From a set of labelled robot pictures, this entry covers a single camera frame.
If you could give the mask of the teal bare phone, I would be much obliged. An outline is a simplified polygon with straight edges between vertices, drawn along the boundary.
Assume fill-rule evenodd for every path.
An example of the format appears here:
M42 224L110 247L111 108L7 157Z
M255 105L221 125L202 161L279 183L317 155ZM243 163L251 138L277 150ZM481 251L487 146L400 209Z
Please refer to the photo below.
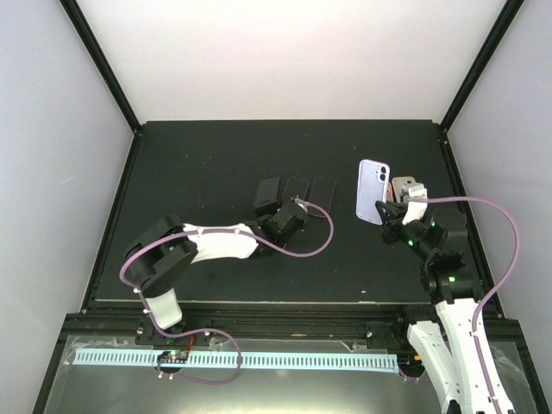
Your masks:
M282 193L282 204L292 203L296 198L305 200L309 188L309 180L290 177Z

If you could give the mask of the magenta bare phone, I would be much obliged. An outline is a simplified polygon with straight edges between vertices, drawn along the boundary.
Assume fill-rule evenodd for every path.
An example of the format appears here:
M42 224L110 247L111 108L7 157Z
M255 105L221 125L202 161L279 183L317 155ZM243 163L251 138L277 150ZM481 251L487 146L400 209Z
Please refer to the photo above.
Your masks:
M320 210L312 207L313 204L321 207L327 213L330 213L335 191L336 181L334 179L328 179L325 177L315 178L308 199L308 202L310 203L310 206L307 209L308 215L324 218L324 214Z

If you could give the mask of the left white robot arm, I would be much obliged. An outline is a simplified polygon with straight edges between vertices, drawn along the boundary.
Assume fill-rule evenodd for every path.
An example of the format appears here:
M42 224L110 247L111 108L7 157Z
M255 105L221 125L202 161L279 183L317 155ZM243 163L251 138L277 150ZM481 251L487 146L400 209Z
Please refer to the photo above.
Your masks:
M123 277L145 298L154 333L166 344L185 334L175 286L192 264L218 259L257 259L284 248L308 219L304 201L295 199L275 213L228 227L180 223L175 216L158 221L125 252Z

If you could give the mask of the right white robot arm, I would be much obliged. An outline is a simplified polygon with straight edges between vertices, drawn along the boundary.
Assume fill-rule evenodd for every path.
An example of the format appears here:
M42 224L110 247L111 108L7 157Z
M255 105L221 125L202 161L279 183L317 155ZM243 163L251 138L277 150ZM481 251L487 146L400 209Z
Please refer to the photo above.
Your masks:
M464 262L467 218L450 208L426 218L427 205L424 199L375 204L384 242L404 243L421 261L432 306L394 323L393 340L420 356L443 413L513 413L486 335L487 295Z

